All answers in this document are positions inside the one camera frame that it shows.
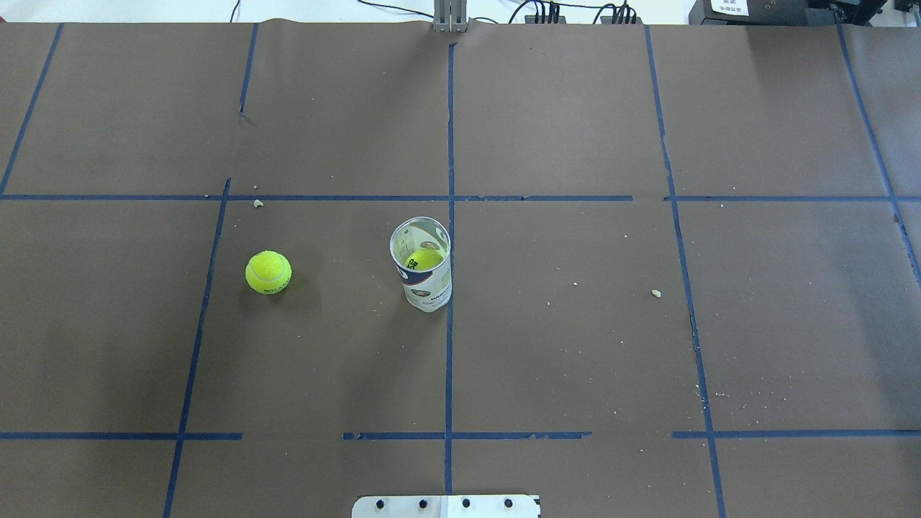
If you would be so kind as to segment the yellow tennis ball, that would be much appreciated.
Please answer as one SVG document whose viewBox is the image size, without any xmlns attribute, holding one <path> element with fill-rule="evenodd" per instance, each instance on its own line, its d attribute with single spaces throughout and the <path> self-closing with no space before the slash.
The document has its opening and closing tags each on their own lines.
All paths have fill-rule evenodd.
<svg viewBox="0 0 921 518">
<path fill-rule="evenodd" d="M 251 256 L 245 268 L 247 285 L 255 292 L 273 295 L 283 291 L 292 278 L 289 259 L 275 250 L 263 250 Z"/>
<path fill-rule="evenodd" d="M 441 250 L 430 248 L 421 248 L 415 250 L 404 261 L 404 267 L 408 270 L 425 271 L 437 268 L 445 259 Z"/>
</svg>

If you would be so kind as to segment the yellow tennis ball in can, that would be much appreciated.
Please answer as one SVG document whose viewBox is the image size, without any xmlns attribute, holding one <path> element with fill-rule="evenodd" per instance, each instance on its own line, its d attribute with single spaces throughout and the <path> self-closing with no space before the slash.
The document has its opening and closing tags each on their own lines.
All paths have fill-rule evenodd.
<svg viewBox="0 0 921 518">
<path fill-rule="evenodd" d="M 430 248 L 421 248 L 415 250 L 404 261 L 404 267 L 408 270 L 425 271 L 437 268 L 445 259 L 441 250 Z"/>
</svg>

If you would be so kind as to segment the clear tennis ball can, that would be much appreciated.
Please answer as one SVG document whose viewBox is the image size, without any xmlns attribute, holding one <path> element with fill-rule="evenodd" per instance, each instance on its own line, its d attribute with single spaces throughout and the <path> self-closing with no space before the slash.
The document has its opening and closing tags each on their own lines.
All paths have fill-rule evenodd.
<svg viewBox="0 0 921 518">
<path fill-rule="evenodd" d="M 389 255 L 407 301 L 422 312 L 435 312 L 452 296 L 452 240 L 431 217 L 412 217 L 389 237 Z"/>
</svg>

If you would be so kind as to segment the brown paper table cover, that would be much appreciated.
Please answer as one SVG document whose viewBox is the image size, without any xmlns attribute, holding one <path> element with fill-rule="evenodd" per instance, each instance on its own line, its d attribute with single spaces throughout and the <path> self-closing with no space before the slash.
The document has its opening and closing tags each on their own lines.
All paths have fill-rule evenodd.
<svg viewBox="0 0 921 518">
<path fill-rule="evenodd" d="M 4 23 L 2 515 L 917 517 L 918 50 Z"/>
</svg>

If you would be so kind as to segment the black computer box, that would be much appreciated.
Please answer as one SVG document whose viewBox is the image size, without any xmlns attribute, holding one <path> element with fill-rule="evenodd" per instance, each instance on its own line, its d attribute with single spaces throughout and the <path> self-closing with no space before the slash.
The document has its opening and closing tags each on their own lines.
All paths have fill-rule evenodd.
<svg viewBox="0 0 921 518">
<path fill-rule="evenodd" d="M 866 26 L 884 1 L 695 1 L 690 25 Z"/>
</svg>

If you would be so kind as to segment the aluminium frame post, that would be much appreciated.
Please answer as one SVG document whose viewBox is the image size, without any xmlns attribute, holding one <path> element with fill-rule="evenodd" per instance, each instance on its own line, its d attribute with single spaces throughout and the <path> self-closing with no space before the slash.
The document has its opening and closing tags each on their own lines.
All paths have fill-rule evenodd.
<svg viewBox="0 0 921 518">
<path fill-rule="evenodd" d="M 467 0 L 434 0 L 433 29 L 435 33 L 467 32 L 470 17 Z"/>
</svg>

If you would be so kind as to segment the white mounting base plate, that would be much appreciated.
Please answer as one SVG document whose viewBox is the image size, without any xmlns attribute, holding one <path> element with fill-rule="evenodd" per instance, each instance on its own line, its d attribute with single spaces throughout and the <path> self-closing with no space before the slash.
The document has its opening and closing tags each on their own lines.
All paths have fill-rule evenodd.
<svg viewBox="0 0 921 518">
<path fill-rule="evenodd" d="M 540 517 L 540 497 L 527 494 L 365 496 L 352 517 Z"/>
</svg>

